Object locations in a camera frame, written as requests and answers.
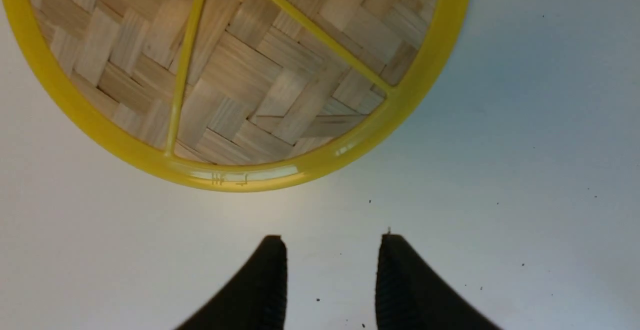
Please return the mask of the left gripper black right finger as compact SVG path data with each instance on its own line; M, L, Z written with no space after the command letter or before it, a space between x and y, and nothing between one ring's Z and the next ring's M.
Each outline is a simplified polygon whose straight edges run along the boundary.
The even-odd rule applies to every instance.
M379 330L498 330L435 273L409 242L384 234L375 280Z

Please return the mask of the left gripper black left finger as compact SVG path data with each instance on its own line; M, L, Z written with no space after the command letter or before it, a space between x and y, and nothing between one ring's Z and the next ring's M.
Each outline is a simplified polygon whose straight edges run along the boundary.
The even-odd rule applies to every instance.
M280 235L267 235L237 273L179 330L283 330L288 256Z

